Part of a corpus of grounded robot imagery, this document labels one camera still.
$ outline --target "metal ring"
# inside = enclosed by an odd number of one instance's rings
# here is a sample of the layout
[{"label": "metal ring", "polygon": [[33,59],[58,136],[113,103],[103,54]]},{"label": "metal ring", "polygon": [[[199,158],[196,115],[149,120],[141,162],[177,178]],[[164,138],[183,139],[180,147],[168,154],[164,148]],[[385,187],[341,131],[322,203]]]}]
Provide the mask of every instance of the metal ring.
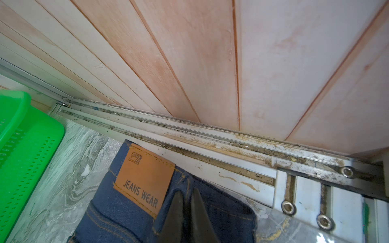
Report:
[{"label": "metal ring", "polygon": [[332,230],[334,228],[334,221],[325,216],[324,214],[319,214],[316,218],[316,221],[317,221],[317,224],[319,225],[320,228],[324,229],[324,230]]},{"label": "metal ring", "polygon": [[293,215],[296,213],[296,207],[294,204],[286,200],[281,203],[281,209],[288,215]]},{"label": "metal ring", "polygon": [[340,169],[340,172],[342,175],[344,175],[347,178],[353,178],[354,177],[354,168],[350,166],[345,166]]}]

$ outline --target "marble floor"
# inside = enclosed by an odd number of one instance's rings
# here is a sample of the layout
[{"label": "marble floor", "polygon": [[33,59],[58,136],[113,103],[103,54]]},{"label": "marble floor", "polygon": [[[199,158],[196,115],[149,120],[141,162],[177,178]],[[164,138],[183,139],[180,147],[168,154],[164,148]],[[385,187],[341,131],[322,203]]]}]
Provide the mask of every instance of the marble floor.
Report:
[{"label": "marble floor", "polygon": [[[80,222],[121,146],[118,141],[78,123],[56,114],[53,117],[64,125],[65,136],[7,243],[65,243]],[[221,189],[245,202],[256,212],[257,242],[342,242],[277,210]]]}]

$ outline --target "green plastic basket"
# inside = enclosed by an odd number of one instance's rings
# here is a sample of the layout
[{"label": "green plastic basket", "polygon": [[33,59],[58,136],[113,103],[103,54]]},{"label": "green plastic basket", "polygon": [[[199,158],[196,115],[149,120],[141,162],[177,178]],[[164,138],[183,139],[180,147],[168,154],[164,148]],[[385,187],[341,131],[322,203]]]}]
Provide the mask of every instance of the green plastic basket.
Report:
[{"label": "green plastic basket", "polygon": [[55,119],[22,91],[0,90],[0,242],[18,219],[63,137]]}]

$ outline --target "brown leather label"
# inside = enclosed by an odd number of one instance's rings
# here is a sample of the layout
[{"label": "brown leather label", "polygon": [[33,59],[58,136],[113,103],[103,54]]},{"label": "brown leather label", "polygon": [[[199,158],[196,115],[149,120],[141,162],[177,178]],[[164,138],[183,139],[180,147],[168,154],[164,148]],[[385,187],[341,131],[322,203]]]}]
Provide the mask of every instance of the brown leather label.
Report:
[{"label": "brown leather label", "polygon": [[114,188],[156,218],[174,169],[174,163],[133,143]]}]

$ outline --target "denim fabric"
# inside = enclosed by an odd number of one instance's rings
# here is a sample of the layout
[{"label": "denim fabric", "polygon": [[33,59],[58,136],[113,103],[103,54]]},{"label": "denim fabric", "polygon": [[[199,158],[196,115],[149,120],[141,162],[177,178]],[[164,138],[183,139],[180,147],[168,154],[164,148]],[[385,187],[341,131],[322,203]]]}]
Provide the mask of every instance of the denim fabric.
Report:
[{"label": "denim fabric", "polygon": [[190,200],[200,191],[216,236],[225,242],[255,242],[256,215],[245,204],[176,166],[162,208],[154,220],[113,188],[132,142],[126,140],[104,176],[69,243],[137,243],[158,241],[176,191],[184,196],[182,242],[190,242]]}]

